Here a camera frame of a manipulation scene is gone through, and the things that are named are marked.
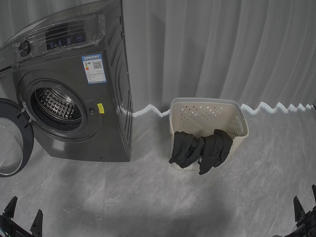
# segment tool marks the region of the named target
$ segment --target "gray tile floor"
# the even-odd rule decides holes
[[[315,206],[316,111],[244,111],[250,135],[218,169],[199,176],[169,163],[168,116],[134,119],[130,163],[50,157],[35,141],[24,170],[0,179],[0,210],[43,236],[273,236],[294,225],[293,198]]]

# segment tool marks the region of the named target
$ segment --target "black clothing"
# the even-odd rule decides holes
[[[212,167],[222,164],[233,144],[230,136],[219,129],[214,130],[214,135],[201,136],[199,139],[185,132],[174,133],[172,157],[169,163],[177,163],[181,168],[186,168],[202,157],[200,175],[207,173]]]

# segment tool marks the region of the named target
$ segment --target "black robotic claw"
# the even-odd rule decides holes
[[[43,212],[38,210],[30,231],[35,237],[42,237]]]
[[[6,236],[11,237],[42,237],[43,213],[41,210],[38,210],[30,230],[33,235],[12,220],[17,200],[18,198],[14,196],[6,206],[4,213],[0,215],[0,230]]]
[[[312,185],[314,198],[316,201],[316,185]],[[316,237],[316,206],[312,211],[308,211],[305,213],[300,201],[297,196],[295,196],[294,200],[294,214],[295,214],[295,222],[296,229],[286,235],[285,237]]]
[[[295,222],[298,223],[298,221],[300,221],[304,217],[305,211],[304,211],[300,201],[298,200],[297,196],[295,196],[293,203],[294,203]]]
[[[16,196],[14,196],[4,210],[4,214],[6,216],[8,216],[10,219],[13,219],[14,212],[15,212],[15,206],[16,206],[17,201],[18,201],[18,198]]]

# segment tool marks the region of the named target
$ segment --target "gray curtain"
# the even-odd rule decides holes
[[[0,0],[0,43],[46,15],[98,0]],[[316,96],[315,0],[123,0],[134,110],[175,97],[256,109]]]

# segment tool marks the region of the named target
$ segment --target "white plastic basket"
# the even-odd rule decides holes
[[[239,105],[231,100],[215,98],[176,98],[171,103],[169,122],[171,155],[175,132],[190,133],[197,138],[214,134],[214,129],[227,132],[233,140],[233,145],[227,159],[232,156],[244,138],[249,135],[248,124]],[[172,163],[172,166],[176,169],[182,169],[176,163]],[[199,170],[200,165],[198,162],[195,162],[184,169]]]

